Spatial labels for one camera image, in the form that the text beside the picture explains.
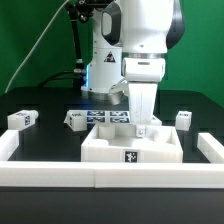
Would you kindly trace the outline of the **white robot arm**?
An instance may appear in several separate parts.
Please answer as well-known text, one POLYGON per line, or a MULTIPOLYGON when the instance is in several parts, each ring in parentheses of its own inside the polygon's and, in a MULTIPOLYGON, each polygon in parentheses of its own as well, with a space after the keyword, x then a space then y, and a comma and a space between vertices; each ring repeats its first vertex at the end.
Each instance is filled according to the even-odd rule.
POLYGON ((118 104, 129 98, 130 121, 144 137, 152 122, 165 54, 182 38, 180 0, 86 0, 93 9, 93 56, 82 90, 118 104))

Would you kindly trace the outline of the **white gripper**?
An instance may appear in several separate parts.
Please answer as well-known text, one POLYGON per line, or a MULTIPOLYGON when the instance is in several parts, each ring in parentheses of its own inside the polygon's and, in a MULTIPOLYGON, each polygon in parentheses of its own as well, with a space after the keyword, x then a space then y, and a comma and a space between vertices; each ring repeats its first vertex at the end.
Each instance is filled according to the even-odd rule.
POLYGON ((158 83, 165 74, 163 58, 124 58, 122 73, 128 84, 129 113, 136 126, 136 136, 146 136, 146 126, 152 120, 158 83))

